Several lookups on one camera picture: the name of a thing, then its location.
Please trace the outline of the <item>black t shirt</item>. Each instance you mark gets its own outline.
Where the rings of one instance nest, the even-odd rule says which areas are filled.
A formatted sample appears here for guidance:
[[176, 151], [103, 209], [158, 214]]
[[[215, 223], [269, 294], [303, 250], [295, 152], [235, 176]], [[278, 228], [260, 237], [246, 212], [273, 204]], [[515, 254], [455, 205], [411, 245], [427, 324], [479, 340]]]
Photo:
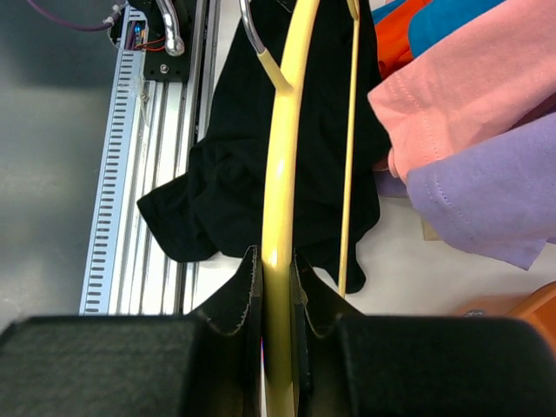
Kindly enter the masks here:
[[373, 168], [390, 148], [367, 101], [381, 81], [370, 5], [253, 1], [249, 11], [289, 90], [239, 26], [187, 171], [137, 206], [174, 261], [260, 245], [278, 265], [297, 249], [356, 293], [366, 281], [356, 246], [381, 215]]

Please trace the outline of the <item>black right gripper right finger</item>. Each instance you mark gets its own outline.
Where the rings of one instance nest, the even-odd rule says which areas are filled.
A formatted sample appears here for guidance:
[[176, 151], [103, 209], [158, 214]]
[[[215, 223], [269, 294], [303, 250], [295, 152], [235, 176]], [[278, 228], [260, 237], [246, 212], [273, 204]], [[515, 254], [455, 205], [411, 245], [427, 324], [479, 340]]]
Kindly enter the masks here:
[[295, 254], [299, 416], [552, 416], [555, 359], [524, 321], [366, 315]]

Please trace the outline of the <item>yellow hanger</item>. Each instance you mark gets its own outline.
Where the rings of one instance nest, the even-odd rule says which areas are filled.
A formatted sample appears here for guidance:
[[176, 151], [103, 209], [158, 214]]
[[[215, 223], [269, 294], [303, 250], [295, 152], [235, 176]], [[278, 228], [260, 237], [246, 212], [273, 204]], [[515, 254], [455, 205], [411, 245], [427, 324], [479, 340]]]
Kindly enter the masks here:
[[278, 63], [255, 29], [249, 3], [240, 3], [248, 40], [275, 87], [261, 227], [262, 381], [269, 416], [349, 414], [348, 385], [341, 354], [336, 350], [334, 327], [342, 316], [356, 312], [345, 300], [361, 22], [356, 1], [347, 4], [353, 38], [338, 291], [333, 293], [311, 271], [301, 270], [301, 259], [293, 249], [301, 101], [318, 7], [316, 1], [297, 2]]

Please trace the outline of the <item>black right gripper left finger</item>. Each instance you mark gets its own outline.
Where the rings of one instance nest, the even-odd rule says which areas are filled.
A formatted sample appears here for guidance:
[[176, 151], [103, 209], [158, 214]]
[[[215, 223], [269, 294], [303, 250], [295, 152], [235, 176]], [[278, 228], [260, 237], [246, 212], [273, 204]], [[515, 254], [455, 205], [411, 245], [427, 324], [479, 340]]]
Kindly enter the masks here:
[[4, 416], [258, 416], [262, 272], [251, 247], [186, 315], [44, 316], [1, 335]]

